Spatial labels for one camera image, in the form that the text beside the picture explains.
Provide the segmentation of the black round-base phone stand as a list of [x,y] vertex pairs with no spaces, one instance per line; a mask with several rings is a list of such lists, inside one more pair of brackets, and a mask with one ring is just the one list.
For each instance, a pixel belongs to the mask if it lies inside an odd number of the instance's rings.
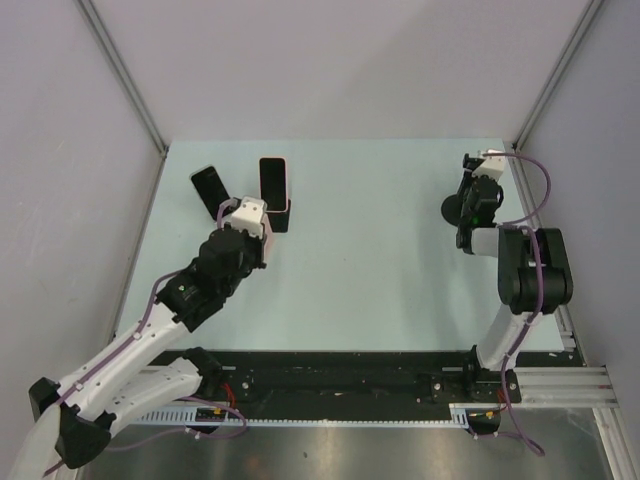
[[482,158],[466,154],[463,158],[463,176],[456,193],[447,196],[441,204],[440,212],[444,220],[452,226],[458,226],[464,201],[474,182],[473,173],[484,162]]

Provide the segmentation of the pink case phone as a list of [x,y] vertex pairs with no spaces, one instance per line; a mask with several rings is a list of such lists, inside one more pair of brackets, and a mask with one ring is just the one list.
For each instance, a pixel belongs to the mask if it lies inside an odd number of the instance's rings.
[[269,215],[265,213],[262,218],[263,239],[262,239],[262,260],[265,265],[269,262],[269,257],[274,245],[274,232],[271,226]]

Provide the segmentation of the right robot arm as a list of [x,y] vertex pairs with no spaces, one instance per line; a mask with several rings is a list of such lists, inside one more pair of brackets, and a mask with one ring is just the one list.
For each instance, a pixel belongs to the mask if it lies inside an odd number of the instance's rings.
[[498,382],[492,371],[513,368],[540,318],[568,304],[573,295],[562,232],[496,223],[503,200],[502,187],[487,175],[465,175],[452,196],[456,247],[468,255],[497,260],[501,305],[475,347],[479,366],[461,376],[462,391],[473,401],[484,401],[496,391]]

